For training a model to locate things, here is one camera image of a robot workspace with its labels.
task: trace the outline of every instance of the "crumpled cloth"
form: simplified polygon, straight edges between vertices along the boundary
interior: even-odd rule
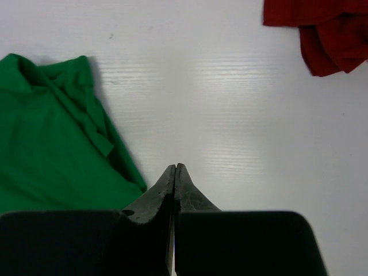
[[[368,59],[368,1],[264,0],[263,24],[299,27],[314,76],[346,73]]]
[[[120,209],[147,187],[94,96],[88,59],[0,61],[0,213]]]

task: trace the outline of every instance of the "red fabric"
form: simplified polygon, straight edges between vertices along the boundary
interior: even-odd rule
[[[312,75],[351,72],[368,59],[368,0],[264,0],[264,25],[298,26]]]

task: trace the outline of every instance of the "green cloth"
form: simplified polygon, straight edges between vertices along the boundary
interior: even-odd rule
[[[0,213],[119,209],[146,189],[94,96],[85,56],[0,61]]]

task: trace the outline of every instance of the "white table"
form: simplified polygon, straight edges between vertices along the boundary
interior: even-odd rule
[[[91,56],[145,178],[187,165],[225,210],[295,210],[329,273],[368,275],[368,66],[312,77],[261,0],[13,0],[0,55]]]

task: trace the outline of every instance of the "green shirt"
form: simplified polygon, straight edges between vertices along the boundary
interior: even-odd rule
[[[0,213],[120,209],[146,189],[94,96],[85,56],[0,61]]]

